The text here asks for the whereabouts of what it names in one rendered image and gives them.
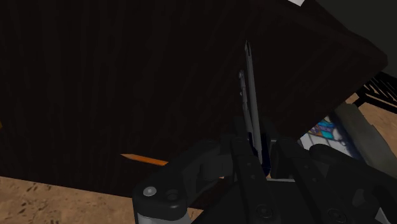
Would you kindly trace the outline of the black slatted chair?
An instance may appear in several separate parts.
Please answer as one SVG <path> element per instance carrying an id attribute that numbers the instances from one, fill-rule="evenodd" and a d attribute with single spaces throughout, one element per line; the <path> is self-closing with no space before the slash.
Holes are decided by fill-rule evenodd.
<path id="1" fill-rule="evenodd" d="M 379 72 L 359 90 L 354 101 L 357 107 L 369 103 L 378 108 L 397 114 L 397 78 Z"/>

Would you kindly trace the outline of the dark wooden table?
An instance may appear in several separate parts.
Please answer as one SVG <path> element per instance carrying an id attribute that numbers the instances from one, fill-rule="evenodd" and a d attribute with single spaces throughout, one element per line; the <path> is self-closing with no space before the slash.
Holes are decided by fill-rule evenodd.
<path id="1" fill-rule="evenodd" d="M 0 176 L 128 197 L 242 115 L 298 139 L 387 66 L 316 0 L 0 0 Z"/>

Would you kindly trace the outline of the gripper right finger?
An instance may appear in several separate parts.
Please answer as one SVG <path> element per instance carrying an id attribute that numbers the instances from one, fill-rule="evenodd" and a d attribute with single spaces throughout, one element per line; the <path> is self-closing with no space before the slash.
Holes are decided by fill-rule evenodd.
<path id="1" fill-rule="evenodd" d="M 288 138 L 270 150 L 275 179 L 293 178 L 315 224 L 397 224 L 397 179 L 325 144 Z"/>

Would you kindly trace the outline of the orange pencil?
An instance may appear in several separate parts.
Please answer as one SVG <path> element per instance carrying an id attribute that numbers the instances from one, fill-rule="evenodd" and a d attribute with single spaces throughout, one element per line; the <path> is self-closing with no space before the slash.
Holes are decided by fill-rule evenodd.
<path id="1" fill-rule="evenodd" d="M 158 165 L 158 166 L 164 166 L 167 164 L 167 161 L 164 161 L 164 160 L 159 160 L 159 159 L 135 155 L 135 154 L 122 154 L 122 156 L 125 158 L 128 158 L 130 160 L 135 160 L 138 162 L 143 162 L 143 163 L 153 164 L 153 165 Z"/>

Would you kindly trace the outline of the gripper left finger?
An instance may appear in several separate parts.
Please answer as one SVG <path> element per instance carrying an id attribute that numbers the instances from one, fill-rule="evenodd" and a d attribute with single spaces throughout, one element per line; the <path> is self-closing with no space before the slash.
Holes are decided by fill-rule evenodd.
<path id="1" fill-rule="evenodd" d="M 132 195 L 136 224 L 191 224 L 190 204 L 221 177 L 236 178 L 230 139 L 200 141 L 140 182 Z"/>

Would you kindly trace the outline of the grey rounded cushion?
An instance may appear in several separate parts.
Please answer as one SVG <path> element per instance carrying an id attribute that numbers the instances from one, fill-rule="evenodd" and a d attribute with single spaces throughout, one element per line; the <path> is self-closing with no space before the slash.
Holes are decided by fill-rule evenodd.
<path id="1" fill-rule="evenodd" d="M 343 103 L 335 109 L 335 113 L 365 162 L 384 173 L 397 176 L 396 155 L 358 107 Z"/>

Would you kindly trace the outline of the long grey pen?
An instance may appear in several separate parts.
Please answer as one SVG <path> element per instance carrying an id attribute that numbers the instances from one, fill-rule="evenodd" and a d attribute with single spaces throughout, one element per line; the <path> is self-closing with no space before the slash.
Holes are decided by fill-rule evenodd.
<path id="1" fill-rule="evenodd" d="M 263 169 L 265 176 L 269 178 L 270 165 L 268 162 L 268 156 L 263 156 L 262 152 L 262 136 L 260 131 L 260 119 L 258 115 L 258 105 L 256 100 L 256 89 L 254 84 L 254 71 L 253 71 L 253 56 L 251 46 L 248 40 L 245 42 L 245 53 L 246 53 L 246 65 L 247 65 L 247 81 L 249 88 L 249 105 L 251 112 L 251 123 L 253 127 L 253 146 L 257 151 L 258 158 Z"/>

